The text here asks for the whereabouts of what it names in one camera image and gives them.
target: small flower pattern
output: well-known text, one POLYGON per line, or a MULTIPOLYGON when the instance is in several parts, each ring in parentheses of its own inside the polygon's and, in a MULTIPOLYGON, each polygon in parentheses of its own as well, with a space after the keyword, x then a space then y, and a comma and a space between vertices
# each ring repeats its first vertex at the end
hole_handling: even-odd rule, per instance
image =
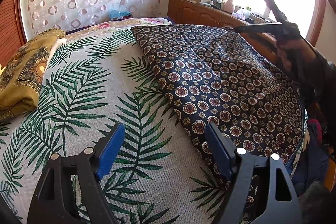
MULTIPOLYGON (((297 89, 232 28, 137 26, 132 32, 135 37, 142 34, 138 42, 146 57, 160 59, 151 68, 223 188, 227 180, 204 137, 209 122, 253 155, 278 153, 286 164, 295 154, 304 127, 297 89), (163 37, 156 39, 156 34, 163 37)), ((250 195, 248 202, 253 203, 254 191, 250 195)))

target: silver screw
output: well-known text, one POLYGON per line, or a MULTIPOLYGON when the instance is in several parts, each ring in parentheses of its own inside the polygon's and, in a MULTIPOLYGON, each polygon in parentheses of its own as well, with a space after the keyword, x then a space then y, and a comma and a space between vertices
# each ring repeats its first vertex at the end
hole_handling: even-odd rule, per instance
POLYGON ((273 153, 273 154, 271 155, 271 158, 274 159, 274 160, 279 160, 279 159, 280 159, 280 156, 279 156, 278 154, 273 153))
POLYGON ((57 160, 57 159, 58 159, 58 154, 57 154, 57 153, 52 154, 50 158, 51 158, 52 160, 57 160))
POLYGON ((88 155, 92 154, 93 153, 93 148, 92 147, 85 148, 84 153, 88 154, 88 155))
POLYGON ((244 148, 242 148, 242 147, 238 147, 237 148, 237 153, 239 155, 245 155, 246 154, 246 150, 244 148))

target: folded yellow scarf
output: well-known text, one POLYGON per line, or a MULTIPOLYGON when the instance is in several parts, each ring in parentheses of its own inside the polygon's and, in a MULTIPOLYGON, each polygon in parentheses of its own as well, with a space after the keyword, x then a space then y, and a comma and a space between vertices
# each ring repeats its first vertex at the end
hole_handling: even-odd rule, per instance
POLYGON ((37 108, 50 50, 64 31, 47 30, 19 48, 0 75, 0 121, 37 108))

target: bed sheet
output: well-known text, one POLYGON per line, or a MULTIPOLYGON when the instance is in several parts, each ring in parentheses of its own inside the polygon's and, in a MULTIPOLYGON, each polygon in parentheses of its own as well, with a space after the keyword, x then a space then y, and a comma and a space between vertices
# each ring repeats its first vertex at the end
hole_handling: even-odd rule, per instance
MULTIPOLYGON (((211 223, 223 191, 171 115, 131 27, 162 18, 106 22, 67 36, 43 78, 38 108, 0 125, 0 194, 26 223, 51 154, 94 146, 115 122, 126 138, 101 182, 121 223, 211 223)), ((80 215, 77 177, 72 178, 80 215)))

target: wooden furniture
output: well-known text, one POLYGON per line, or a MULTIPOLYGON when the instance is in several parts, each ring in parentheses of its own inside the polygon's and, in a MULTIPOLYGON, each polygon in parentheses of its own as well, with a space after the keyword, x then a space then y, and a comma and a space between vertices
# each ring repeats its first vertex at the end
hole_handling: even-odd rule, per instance
POLYGON ((22 30, 18 0, 3 0, 0 4, 0 64, 6 66, 26 42, 22 30))
MULTIPOLYGON (((249 25, 246 21, 231 16, 230 13, 199 4, 193 4, 186 0, 169 0, 168 16, 177 24, 196 24, 219 28, 249 25)), ((273 63, 276 62, 276 41, 274 37, 266 33, 242 33, 241 36, 261 55, 273 63)))

